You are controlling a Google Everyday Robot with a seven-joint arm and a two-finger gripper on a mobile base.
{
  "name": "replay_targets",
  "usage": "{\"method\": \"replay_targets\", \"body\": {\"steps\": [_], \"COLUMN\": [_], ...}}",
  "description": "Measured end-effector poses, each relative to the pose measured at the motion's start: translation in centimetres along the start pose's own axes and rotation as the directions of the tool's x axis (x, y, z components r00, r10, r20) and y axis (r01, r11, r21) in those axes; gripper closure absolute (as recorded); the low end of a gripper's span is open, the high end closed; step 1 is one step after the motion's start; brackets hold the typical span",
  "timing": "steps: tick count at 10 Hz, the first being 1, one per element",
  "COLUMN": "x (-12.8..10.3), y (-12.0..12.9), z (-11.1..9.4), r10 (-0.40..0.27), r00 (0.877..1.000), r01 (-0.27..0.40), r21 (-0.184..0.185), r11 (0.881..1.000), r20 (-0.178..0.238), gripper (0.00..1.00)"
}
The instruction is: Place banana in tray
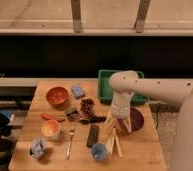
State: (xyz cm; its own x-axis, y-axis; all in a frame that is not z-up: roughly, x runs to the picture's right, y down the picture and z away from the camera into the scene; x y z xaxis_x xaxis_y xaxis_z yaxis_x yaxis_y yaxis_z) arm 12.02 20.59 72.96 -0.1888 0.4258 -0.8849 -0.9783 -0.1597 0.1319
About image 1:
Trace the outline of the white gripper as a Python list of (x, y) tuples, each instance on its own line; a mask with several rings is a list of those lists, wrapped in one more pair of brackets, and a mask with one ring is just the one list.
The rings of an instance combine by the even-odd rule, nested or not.
[(131, 133), (131, 118), (130, 114), (130, 106), (131, 106), (131, 98), (132, 96), (128, 93), (114, 93), (113, 99), (110, 106), (110, 111), (107, 114), (105, 120), (105, 126), (108, 127), (114, 122), (114, 117), (123, 119), (123, 123), (128, 131)]

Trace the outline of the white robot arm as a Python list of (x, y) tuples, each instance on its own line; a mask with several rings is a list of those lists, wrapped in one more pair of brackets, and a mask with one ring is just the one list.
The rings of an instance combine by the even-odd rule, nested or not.
[(139, 78), (134, 71), (119, 71), (110, 76), (109, 85), (113, 117), (126, 119), (132, 97), (140, 94), (179, 106), (179, 130), (193, 130), (193, 79)]

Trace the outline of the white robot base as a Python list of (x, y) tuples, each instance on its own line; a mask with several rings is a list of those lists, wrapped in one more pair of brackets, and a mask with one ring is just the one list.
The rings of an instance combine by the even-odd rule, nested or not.
[(193, 171), (193, 93), (178, 116), (170, 171)]

